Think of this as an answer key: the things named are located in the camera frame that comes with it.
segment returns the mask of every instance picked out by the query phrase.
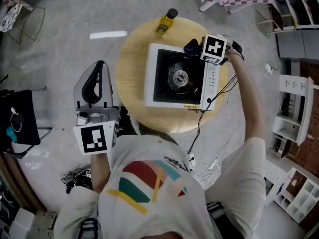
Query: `bottle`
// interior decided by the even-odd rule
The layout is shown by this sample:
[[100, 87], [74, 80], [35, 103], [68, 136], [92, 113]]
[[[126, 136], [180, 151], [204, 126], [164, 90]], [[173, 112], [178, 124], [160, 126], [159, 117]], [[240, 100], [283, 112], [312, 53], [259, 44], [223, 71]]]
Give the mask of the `bottle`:
[[166, 15], [163, 15], [162, 18], [160, 18], [156, 33], [163, 35], [173, 25], [174, 18], [177, 14], [178, 11], [176, 9], [169, 9]]

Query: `white marker cube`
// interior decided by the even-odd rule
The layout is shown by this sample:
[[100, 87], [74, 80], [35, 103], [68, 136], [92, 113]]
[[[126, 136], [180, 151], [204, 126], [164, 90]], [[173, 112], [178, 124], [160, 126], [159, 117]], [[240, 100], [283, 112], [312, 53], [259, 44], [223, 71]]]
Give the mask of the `white marker cube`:
[[116, 142], [118, 121], [107, 121], [73, 128], [82, 155], [109, 153]]
[[227, 40], [220, 36], [206, 34], [200, 59], [219, 64], [225, 56]]

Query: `white tape on floor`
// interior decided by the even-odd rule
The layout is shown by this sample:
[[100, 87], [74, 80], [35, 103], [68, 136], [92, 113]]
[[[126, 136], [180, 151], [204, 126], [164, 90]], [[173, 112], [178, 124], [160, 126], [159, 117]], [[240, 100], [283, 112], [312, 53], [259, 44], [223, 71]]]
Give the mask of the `white tape on floor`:
[[123, 37], [127, 36], [126, 31], [109, 31], [90, 34], [90, 39], [108, 38], [108, 37]]

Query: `sleeve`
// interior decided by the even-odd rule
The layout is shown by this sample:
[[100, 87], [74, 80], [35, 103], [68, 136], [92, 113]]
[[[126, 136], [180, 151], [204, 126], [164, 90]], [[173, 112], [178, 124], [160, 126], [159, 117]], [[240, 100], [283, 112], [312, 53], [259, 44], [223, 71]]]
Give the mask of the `sleeve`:
[[205, 191], [206, 201], [219, 201], [234, 215], [244, 237], [251, 238], [266, 199], [264, 164], [265, 142], [261, 138], [247, 140], [222, 161], [221, 175]]
[[54, 226], [55, 239], [77, 238], [80, 224], [87, 219], [97, 204], [99, 193], [84, 187], [74, 187], [64, 203]]

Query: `table top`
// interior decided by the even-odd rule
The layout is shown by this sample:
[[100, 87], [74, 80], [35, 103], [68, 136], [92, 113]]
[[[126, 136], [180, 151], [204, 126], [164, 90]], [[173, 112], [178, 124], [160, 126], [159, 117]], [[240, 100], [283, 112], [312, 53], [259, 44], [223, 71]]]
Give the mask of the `table top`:
[[[156, 18], [136, 28], [125, 40], [116, 64], [116, 87], [129, 115], [143, 125], [166, 133], [179, 133], [197, 127], [201, 113], [187, 109], [156, 108], [144, 105], [144, 80], [150, 43], [166, 44], [183, 48], [190, 40], [198, 42], [207, 30], [201, 25], [177, 17], [173, 26], [162, 38], [154, 34], [160, 18]], [[220, 67], [218, 91], [228, 82], [227, 65]], [[213, 112], [206, 112], [201, 124], [212, 119], [223, 103], [224, 94], [216, 100]]]

